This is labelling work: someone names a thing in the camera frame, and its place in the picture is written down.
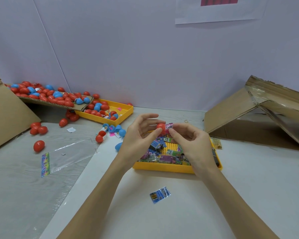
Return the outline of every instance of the white paper sheet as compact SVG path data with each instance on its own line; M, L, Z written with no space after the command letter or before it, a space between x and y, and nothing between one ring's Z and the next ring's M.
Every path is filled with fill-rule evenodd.
M176 0L175 24L260 19L266 9L267 1L238 0L235 4L201 6L205 5L202 0Z

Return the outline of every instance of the yellow plastic tray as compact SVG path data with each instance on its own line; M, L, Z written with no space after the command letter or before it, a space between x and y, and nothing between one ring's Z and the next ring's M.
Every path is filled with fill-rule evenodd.
M162 153L166 153L167 149L173 149L177 151L177 144L166 142L166 148L163 148ZM219 160L218 154L215 149L215 154L217 160L219 161L219 169L222 170L223 166ZM143 169L143 170L155 170L155 171L166 171L166 172L176 172L176 173L187 173L194 174L193 168L190 165L178 165L178 164L165 164L165 163L155 163L155 162L136 162L133 165L133 169Z
M122 121L124 121L126 118L128 118L129 115L131 115L133 113L133 106L114 102L114 101L107 101L107 100L103 100L103 99L99 99L99 101L106 101L110 106L110 111L116 111L116 113L119 115L119 118L117 118L115 121L112 121L112 120L109 120L109 119L106 119L103 117L98 117L95 115L91 115L89 113L80 112L80 111L76 111L76 110L75 110L75 113L78 114L80 117L83 117L83 118L86 118L86 119L89 119L92 121L100 122L100 123L107 123L109 125L114 125L114 126L119 125Z

